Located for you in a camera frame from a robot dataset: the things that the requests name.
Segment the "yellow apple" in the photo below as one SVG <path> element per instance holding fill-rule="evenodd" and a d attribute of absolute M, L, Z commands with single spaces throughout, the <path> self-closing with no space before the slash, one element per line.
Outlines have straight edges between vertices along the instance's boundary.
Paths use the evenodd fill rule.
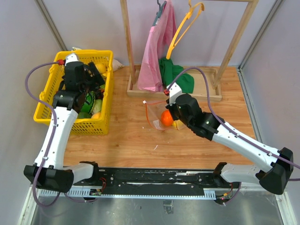
<path fill-rule="evenodd" d="M 175 120 L 173 123 L 172 123 L 172 126 L 174 129 L 176 130 L 181 130 L 183 128 L 185 128 L 185 124 L 183 122 L 181 122 L 180 120 Z"/>

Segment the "clear zip top bag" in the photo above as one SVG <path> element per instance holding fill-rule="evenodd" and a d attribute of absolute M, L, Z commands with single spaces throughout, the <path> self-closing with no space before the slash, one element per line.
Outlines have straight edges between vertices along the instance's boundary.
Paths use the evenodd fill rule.
<path fill-rule="evenodd" d="M 161 114 L 167 110 L 165 101 L 143 101 L 145 105 L 146 119 L 148 123 L 156 130 L 176 130 L 173 126 L 164 126 L 161 122 Z"/>

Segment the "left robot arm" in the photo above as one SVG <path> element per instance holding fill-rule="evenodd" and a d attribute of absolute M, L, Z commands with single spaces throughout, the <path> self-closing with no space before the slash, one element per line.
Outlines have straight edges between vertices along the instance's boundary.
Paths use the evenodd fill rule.
<path fill-rule="evenodd" d="M 78 165 L 64 167 L 64 152 L 72 126 L 90 91 L 95 91 L 100 84 L 100 73 L 93 63 L 58 60 L 64 65 L 64 76 L 59 90 L 53 97 L 53 103 L 38 100 L 51 112 L 50 125 L 33 165 L 24 168 L 25 177 L 32 183 L 32 191 L 37 189 L 67 193 L 73 184 L 84 181 L 96 185 L 100 173 L 96 162 L 82 161 Z"/>

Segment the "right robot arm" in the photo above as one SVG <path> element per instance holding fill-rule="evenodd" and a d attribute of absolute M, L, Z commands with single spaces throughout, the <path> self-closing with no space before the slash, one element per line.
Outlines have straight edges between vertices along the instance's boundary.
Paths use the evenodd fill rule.
<path fill-rule="evenodd" d="M 167 99 L 166 103 L 172 118 L 180 120 L 195 135 L 220 143 L 253 162 L 252 165 L 219 163 L 212 176 L 215 186 L 222 188 L 229 182 L 254 183 L 273 194 L 283 194 L 293 172 L 290 149 L 278 150 L 246 136 L 224 119 L 203 112 L 189 94 L 181 94 L 175 101 Z"/>

